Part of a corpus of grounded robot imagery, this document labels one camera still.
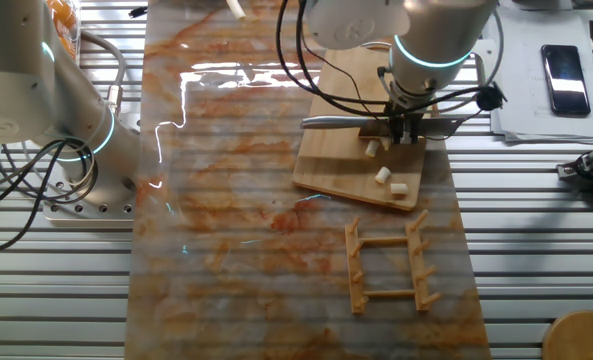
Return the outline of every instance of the metal base plate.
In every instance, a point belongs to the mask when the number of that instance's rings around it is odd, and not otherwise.
[[[52,174],[53,183],[63,185],[63,190],[68,191],[68,185],[62,169]],[[48,191],[49,195],[56,195],[53,189]],[[77,226],[77,227],[120,227],[131,226],[134,222],[136,212],[136,194],[130,199],[121,203],[92,204],[85,200],[73,204],[54,204],[45,202],[43,214],[56,226]]]

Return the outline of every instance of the round wooden lid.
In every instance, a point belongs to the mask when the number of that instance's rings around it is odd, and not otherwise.
[[[563,316],[543,340],[543,360],[589,360],[593,354],[593,311]]]

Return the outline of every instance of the cutting board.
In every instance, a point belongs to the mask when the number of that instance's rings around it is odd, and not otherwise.
[[[328,51],[326,60],[351,74],[363,99],[387,100],[388,96],[376,74],[387,65],[388,55],[363,48]],[[328,64],[322,69],[319,87],[328,94],[357,98],[349,77]],[[352,106],[364,110],[360,105]],[[381,112],[381,107],[370,110]],[[310,116],[347,115],[315,97]],[[294,169],[295,185],[402,210],[416,206],[423,170],[425,145],[395,145],[389,151],[381,147],[375,158],[365,155],[368,140],[358,138],[359,129],[305,130]],[[385,184],[374,180],[381,167],[392,175]],[[404,183],[409,195],[392,197],[390,183]]]
[[[543,360],[593,360],[593,311],[556,320],[543,340]]]

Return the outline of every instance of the phone screen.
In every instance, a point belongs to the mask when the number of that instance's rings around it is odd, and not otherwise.
[[[591,110],[578,49],[575,46],[545,45],[542,54],[554,113],[589,114]]]

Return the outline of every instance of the orange food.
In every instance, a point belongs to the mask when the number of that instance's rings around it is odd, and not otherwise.
[[[69,53],[69,56],[71,56],[71,58],[74,59],[74,61],[76,61],[76,47],[74,47],[74,44],[72,44],[72,42],[64,36],[59,36],[59,38],[61,44],[63,44],[65,50],[67,50],[67,52]]]
[[[65,25],[70,31],[76,27],[76,14],[65,0],[46,0],[46,2],[47,6],[52,9],[52,17],[57,27],[59,22]]]

